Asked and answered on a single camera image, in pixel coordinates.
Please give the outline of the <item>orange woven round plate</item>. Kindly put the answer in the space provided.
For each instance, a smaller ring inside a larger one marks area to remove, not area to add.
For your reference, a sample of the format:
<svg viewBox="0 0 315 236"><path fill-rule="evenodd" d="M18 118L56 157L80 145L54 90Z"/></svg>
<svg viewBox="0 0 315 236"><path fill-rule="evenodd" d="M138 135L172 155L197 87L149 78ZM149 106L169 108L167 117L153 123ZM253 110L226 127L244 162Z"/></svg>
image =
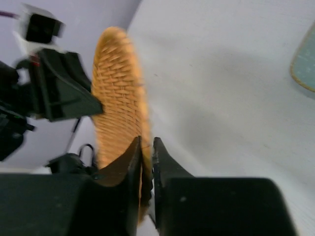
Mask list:
<svg viewBox="0 0 315 236"><path fill-rule="evenodd" d="M99 168L115 161L135 137L141 136L143 162L138 208L141 224L152 189L151 124L140 63L124 29L109 27L100 36L94 54L91 91L104 108L103 114L93 116Z"/></svg>

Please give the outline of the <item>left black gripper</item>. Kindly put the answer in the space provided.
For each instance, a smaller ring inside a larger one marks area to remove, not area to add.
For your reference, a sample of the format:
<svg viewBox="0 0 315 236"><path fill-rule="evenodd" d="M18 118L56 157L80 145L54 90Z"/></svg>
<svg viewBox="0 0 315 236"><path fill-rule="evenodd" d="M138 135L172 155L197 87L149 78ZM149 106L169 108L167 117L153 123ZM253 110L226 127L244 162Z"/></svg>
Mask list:
<svg viewBox="0 0 315 236"><path fill-rule="evenodd" d="M27 121L33 113L51 122L103 113L78 53L37 51L31 57L31 83L19 84L18 70L29 65L27 58L15 67L0 63L1 161L22 146L26 132L35 130Z"/></svg>

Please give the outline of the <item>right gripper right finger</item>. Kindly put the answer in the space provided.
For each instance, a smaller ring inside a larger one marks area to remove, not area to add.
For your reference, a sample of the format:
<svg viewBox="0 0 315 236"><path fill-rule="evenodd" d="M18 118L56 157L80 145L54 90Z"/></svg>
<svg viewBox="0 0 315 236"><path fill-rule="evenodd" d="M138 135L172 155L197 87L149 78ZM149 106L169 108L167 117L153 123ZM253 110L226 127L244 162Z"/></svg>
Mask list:
<svg viewBox="0 0 315 236"><path fill-rule="evenodd" d="M268 178L195 177L153 143L155 211L161 236L295 236L281 191Z"/></svg>

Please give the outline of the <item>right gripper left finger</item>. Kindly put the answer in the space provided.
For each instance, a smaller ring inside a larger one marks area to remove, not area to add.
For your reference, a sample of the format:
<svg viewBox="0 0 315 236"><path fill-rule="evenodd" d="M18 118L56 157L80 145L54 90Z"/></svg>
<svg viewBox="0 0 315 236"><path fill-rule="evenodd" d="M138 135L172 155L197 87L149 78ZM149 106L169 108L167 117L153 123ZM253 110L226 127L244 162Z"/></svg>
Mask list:
<svg viewBox="0 0 315 236"><path fill-rule="evenodd" d="M3 236L134 236L141 179L141 139L93 175L0 176Z"/></svg>

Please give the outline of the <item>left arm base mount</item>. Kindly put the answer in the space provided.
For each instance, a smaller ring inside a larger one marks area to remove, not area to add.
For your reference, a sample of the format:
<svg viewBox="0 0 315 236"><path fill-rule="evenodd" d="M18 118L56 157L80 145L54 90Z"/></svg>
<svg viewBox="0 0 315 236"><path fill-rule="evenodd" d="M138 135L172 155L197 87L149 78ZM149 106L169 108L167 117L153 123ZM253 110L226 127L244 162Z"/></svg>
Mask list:
<svg viewBox="0 0 315 236"><path fill-rule="evenodd" d="M81 160L85 147L91 149L91 165L86 166ZM90 144L84 144L79 148L79 154L65 153L48 162L45 167L49 168L52 174L87 174L93 175L98 171L95 149Z"/></svg>

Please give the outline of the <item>teal rectangular ceramic plate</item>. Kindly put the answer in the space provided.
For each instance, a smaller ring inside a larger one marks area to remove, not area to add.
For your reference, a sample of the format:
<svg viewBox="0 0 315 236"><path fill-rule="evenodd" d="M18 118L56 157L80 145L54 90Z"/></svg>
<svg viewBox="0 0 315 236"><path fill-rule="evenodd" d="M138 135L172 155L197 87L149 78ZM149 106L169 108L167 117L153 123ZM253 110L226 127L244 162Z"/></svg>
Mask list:
<svg viewBox="0 0 315 236"><path fill-rule="evenodd" d="M307 31L290 64L290 75L301 87L315 91L315 24Z"/></svg>

